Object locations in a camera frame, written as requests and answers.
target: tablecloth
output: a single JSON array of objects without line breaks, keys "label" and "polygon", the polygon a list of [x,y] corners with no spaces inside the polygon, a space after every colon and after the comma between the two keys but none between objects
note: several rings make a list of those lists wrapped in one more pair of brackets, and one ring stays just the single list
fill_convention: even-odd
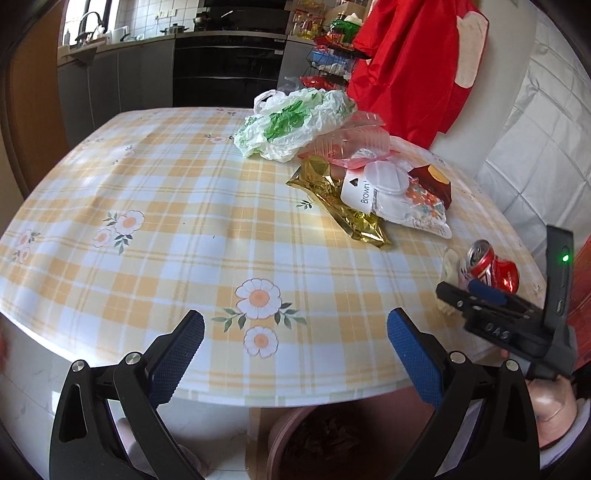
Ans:
[{"label": "tablecloth", "polygon": [[447,247],[478,238],[513,259],[519,294],[544,279],[478,186],[398,138],[451,180],[453,238],[390,226],[390,250],[351,240],[301,190],[298,162],[244,159],[232,135],[249,111],[157,109],[118,115],[47,175],[0,241],[0,311],[69,360],[119,362],[190,309],[205,339],[177,394],[225,404],[326,403],[408,384],[385,336],[402,306],[447,349],[486,342],[436,308]]}]

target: floor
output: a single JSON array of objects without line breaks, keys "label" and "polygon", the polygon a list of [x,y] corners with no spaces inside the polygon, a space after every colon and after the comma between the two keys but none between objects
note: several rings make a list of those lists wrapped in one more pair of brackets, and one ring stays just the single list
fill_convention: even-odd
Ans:
[{"label": "floor", "polygon": [[[46,350],[0,315],[8,345],[0,373],[0,419],[29,463],[49,479],[49,442],[70,362]],[[111,403],[115,420],[123,416]],[[208,480],[247,480],[248,409],[175,398],[158,408],[173,437],[210,467]]]}]

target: white plastic bag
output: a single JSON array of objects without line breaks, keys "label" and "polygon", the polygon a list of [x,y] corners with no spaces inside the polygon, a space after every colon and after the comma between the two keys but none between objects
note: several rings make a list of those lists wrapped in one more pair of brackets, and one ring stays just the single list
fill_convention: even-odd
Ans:
[{"label": "white plastic bag", "polygon": [[339,90],[306,88],[289,95],[269,90],[255,98],[255,114],[234,135],[234,144],[245,157],[258,153],[286,162],[318,135],[342,127],[356,110]]}]

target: kitchen counter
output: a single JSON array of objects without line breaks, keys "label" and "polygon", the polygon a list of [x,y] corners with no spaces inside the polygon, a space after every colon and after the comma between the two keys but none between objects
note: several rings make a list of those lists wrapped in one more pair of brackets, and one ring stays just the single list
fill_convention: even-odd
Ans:
[{"label": "kitchen counter", "polygon": [[62,55],[61,57],[59,57],[57,59],[57,66],[61,67],[62,65],[65,65],[66,63],[76,61],[76,59],[72,56],[73,53],[92,50],[93,48],[96,48],[96,53],[99,54],[99,53],[103,53],[105,51],[117,50],[119,48],[136,47],[139,45],[146,45],[148,43],[153,43],[153,42],[157,42],[157,41],[172,40],[175,37],[176,37],[176,35],[159,35],[157,37],[146,38],[144,40],[124,41],[124,42],[109,43],[109,44],[101,43],[98,46],[91,44],[91,45],[88,45],[85,47],[76,48],[75,50],[70,50],[65,55]]}]

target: plastic bag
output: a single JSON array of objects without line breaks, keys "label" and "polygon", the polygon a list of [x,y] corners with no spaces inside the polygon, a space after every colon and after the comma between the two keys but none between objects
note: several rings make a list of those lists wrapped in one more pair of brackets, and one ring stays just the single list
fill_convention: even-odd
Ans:
[{"label": "plastic bag", "polygon": [[245,157],[258,153],[286,162],[319,135],[342,127],[356,110],[340,90],[307,88],[289,95],[269,90],[255,98],[255,114],[234,135],[234,144]]},{"label": "plastic bag", "polygon": [[390,153],[390,137],[381,127],[345,126],[317,137],[303,147],[302,155],[319,155],[330,163],[345,168],[361,168],[376,160],[384,160]]}]

